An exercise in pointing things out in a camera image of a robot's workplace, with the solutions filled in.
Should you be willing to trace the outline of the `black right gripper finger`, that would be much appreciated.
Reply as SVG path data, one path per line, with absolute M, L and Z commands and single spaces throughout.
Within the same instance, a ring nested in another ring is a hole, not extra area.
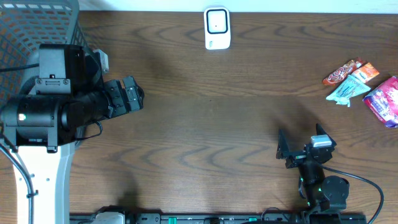
M 278 132 L 278 146 L 277 146 L 276 155 L 277 156 L 289 155 L 289 145 L 282 129 L 280 129 Z
M 317 135 L 327 134 L 330 137 L 330 139 L 332 140 L 331 146 L 336 146 L 335 140 L 322 128 L 320 123 L 316 124 L 315 129 L 316 129 Z

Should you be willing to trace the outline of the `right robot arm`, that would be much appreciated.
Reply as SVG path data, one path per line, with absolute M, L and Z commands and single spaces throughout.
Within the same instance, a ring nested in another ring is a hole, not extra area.
M 336 142 L 320 124 L 317 134 L 301 151 L 292 151 L 283 130 L 279 130 L 277 159 L 284 159 L 288 169 L 297 168 L 299 188 L 305 192 L 308 210 L 300 215 L 302 223 L 341 223 L 340 213 L 346 209 L 349 182 L 336 175 L 326 176 L 322 165 L 332 158 Z

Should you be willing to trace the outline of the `small orange box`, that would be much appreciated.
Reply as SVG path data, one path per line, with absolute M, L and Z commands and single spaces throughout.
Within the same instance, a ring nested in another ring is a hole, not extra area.
M 379 71 L 376 70 L 371 63 L 366 63 L 362 67 L 355 70 L 351 75 L 357 78 L 362 83 L 367 83 L 374 77 L 378 76 Z

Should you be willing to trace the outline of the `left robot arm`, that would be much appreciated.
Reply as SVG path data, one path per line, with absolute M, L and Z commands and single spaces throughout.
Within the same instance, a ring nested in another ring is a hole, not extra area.
M 68 223 L 69 180 L 78 130 L 141 110 L 133 77 L 103 80 L 101 52 L 42 44 L 39 74 L 1 111 L 1 151 L 13 163 L 19 223 Z

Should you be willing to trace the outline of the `brown orange snack bar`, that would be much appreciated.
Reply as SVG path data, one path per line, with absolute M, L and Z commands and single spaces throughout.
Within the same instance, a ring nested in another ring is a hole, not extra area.
M 325 86 L 335 86 L 336 84 L 344 81 L 349 74 L 351 74 L 364 64 L 364 60 L 360 59 L 359 57 L 354 58 L 346 62 L 340 68 L 336 69 L 333 73 L 329 74 L 326 78 L 322 80 L 322 83 Z

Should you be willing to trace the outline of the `red purple snack packet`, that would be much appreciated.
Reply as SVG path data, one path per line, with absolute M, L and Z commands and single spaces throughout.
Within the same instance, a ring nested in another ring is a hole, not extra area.
M 384 81 L 363 102 L 385 127 L 397 128 L 397 77 Z

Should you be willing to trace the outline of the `teal snack wrapper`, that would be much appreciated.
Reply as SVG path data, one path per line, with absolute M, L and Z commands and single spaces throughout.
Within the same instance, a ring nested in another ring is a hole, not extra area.
M 335 101 L 337 105 L 351 106 L 350 99 L 370 91 L 371 88 L 352 75 L 348 75 L 330 95 L 326 97 L 328 101 Z

